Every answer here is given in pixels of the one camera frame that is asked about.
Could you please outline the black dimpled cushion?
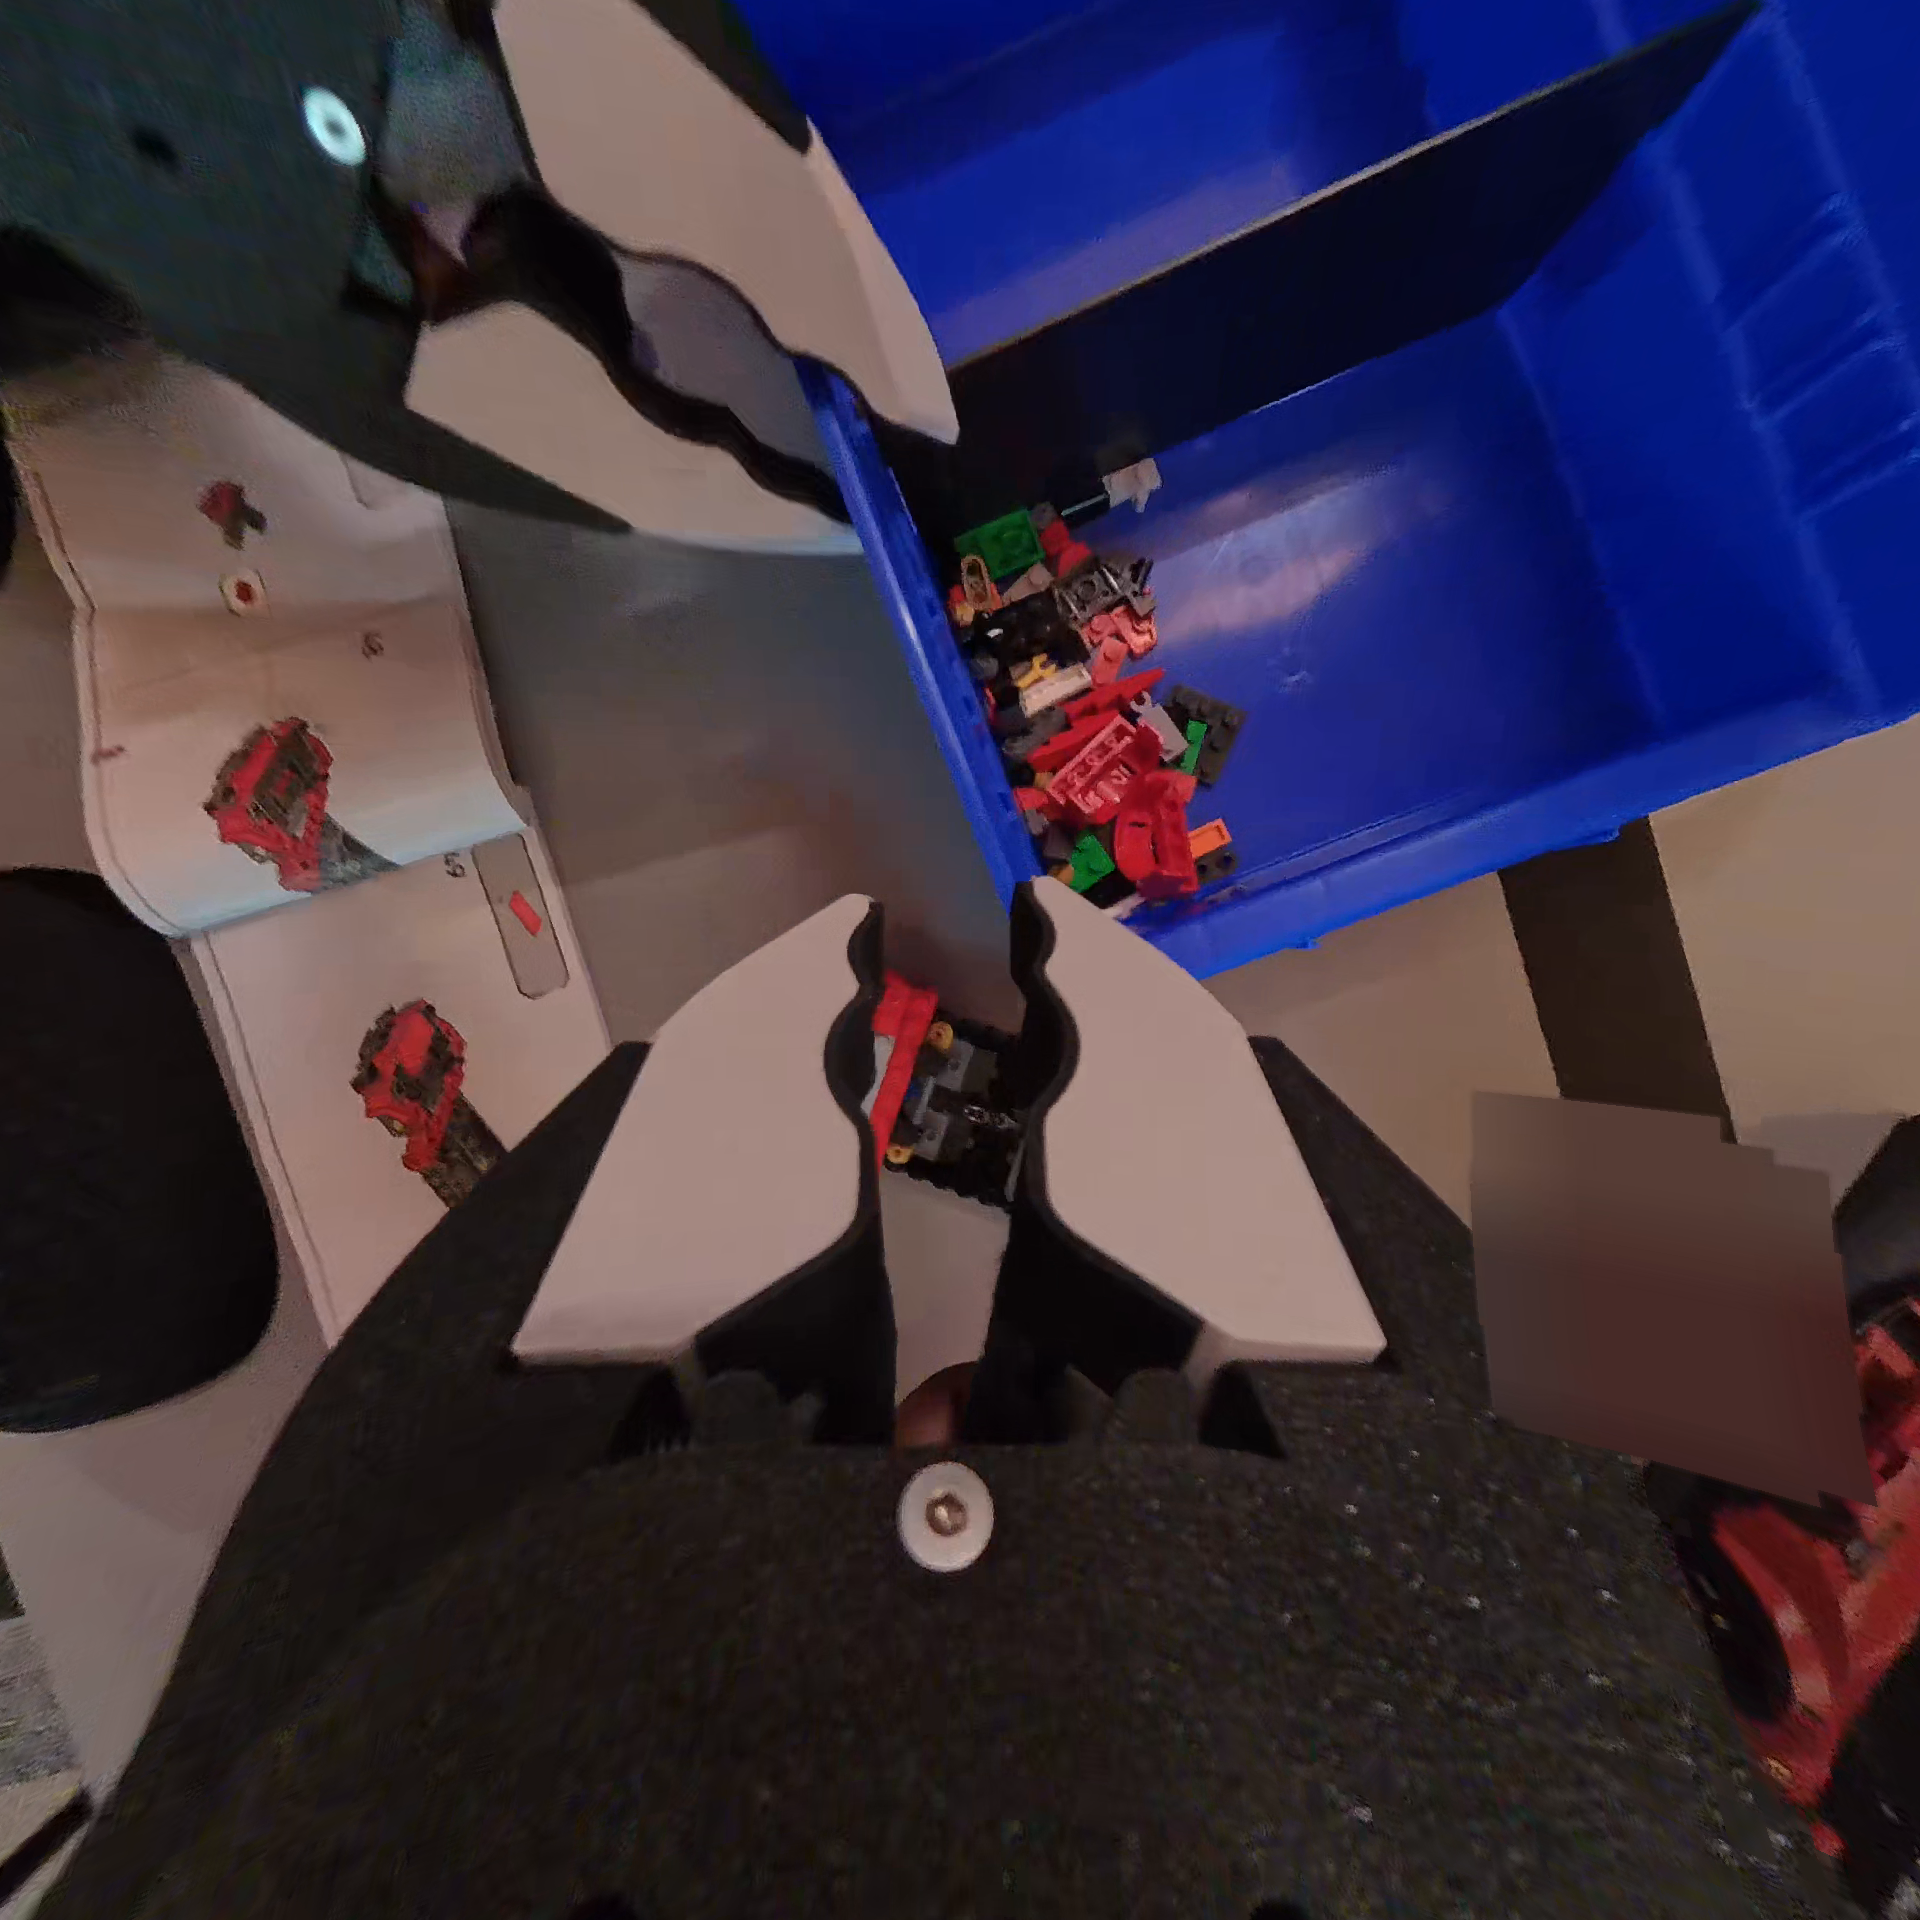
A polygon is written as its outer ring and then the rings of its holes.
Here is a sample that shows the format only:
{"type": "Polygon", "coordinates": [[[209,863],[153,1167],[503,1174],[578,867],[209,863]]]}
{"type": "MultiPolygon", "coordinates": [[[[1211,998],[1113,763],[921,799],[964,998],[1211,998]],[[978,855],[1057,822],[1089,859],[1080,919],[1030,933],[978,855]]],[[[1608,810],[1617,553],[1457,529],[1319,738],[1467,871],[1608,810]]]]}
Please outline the black dimpled cushion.
{"type": "Polygon", "coordinates": [[[94,872],[2,875],[2,1427],[228,1373],[280,1303],[268,1195],[174,949],[94,872]]]}

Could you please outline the lego instruction booklet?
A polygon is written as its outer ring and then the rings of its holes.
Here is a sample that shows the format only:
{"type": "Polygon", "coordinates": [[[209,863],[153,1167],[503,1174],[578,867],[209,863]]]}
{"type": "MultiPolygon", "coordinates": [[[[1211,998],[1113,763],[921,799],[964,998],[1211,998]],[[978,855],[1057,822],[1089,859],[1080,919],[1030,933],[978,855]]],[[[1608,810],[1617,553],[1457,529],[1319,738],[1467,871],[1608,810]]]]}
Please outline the lego instruction booklet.
{"type": "Polygon", "coordinates": [[[203,979],[328,1338],[609,1050],[442,499],[156,351],[8,401],[90,848],[203,979]]]}

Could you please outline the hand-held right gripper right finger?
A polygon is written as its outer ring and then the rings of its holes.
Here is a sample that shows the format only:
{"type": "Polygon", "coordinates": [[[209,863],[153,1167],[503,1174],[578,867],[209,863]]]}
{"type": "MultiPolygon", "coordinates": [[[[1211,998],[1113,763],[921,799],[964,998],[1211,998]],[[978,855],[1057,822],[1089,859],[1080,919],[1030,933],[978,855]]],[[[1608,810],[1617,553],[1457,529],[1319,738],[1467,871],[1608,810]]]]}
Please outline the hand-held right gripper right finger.
{"type": "Polygon", "coordinates": [[[1385,1333],[1254,1037],[1164,951],[1062,880],[1010,909],[1024,995],[1002,1085],[1022,1120],[970,1445],[1066,1435],[1066,1381],[1382,1359],[1385,1333]]]}

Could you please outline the blue plastic storage bin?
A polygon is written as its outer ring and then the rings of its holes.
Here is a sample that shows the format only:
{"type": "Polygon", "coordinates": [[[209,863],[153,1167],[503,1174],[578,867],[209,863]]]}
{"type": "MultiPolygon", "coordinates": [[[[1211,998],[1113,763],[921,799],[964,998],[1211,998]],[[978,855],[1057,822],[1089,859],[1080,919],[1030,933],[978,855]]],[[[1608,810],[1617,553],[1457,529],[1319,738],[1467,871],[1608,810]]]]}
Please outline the blue plastic storage bin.
{"type": "Polygon", "coordinates": [[[809,397],[1002,901],[954,541],[1095,535],[1240,707],[1209,976],[1916,712],[1916,5],[744,5],[950,362],[809,397]]]}

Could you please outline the pile of loose lego pieces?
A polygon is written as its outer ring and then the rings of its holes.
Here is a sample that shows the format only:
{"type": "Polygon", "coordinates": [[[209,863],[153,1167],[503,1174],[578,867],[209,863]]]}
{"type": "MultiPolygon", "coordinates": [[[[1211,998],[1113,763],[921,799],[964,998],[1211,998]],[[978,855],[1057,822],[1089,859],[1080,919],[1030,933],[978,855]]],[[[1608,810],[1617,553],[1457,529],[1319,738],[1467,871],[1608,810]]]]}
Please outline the pile of loose lego pieces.
{"type": "Polygon", "coordinates": [[[1140,459],[1068,506],[1042,499],[980,521],[954,541],[944,591],[1039,861],[1113,919],[1193,901],[1240,866],[1204,795],[1243,710],[1169,678],[1152,560],[1089,535],[1160,489],[1160,464],[1140,459]]]}

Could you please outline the red and black lego car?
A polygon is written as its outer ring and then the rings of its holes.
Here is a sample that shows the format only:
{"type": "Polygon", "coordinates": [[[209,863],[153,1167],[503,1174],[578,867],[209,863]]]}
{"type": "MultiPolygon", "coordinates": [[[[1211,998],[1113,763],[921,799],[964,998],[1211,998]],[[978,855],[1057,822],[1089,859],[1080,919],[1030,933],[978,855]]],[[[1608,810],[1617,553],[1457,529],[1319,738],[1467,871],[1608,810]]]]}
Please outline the red and black lego car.
{"type": "Polygon", "coordinates": [[[895,969],[872,1015],[864,1099],[880,1173],[1008,1211],[1026,1109],[1004,1070],[1014,1035],[944,1005],[895,969]]]}

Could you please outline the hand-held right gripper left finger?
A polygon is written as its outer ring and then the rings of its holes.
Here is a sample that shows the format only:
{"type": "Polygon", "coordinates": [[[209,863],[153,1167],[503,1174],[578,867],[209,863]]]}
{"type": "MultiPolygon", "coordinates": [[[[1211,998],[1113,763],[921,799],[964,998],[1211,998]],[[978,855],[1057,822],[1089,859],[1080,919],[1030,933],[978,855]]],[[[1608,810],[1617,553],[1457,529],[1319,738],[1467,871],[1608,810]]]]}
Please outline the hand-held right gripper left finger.
{"type": "Polygon", "coordinates": [[[897,1306],[866,1099],[882,906],[842,895],[698,990],[577,1169],[513,1333],[513,1373],[649,1375],[674,1417],[744,1375],[827,1445],[888,1440],[897,1306]]]}

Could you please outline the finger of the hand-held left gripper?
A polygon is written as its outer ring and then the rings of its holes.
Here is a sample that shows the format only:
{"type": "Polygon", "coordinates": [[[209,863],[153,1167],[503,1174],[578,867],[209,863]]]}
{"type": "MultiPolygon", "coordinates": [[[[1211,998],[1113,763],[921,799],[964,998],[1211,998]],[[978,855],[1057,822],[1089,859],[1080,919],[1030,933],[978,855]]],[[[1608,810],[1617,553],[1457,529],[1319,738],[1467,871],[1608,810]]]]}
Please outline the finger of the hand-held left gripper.
{"type": "Polygon", "coordinates": [[[928,321],[809,121],[794,145],[642,5],[497,5],[497,42],[564,209],[626,253],[718,277],[873,413],[958,440],[928,321]]]}
{"type": "Polygon", "coordinates": [[[426,327],[410,408],[635,533],[746,554],[854,558],[858,533],[649,423],[602,361],[524,303],[426,327]]]}

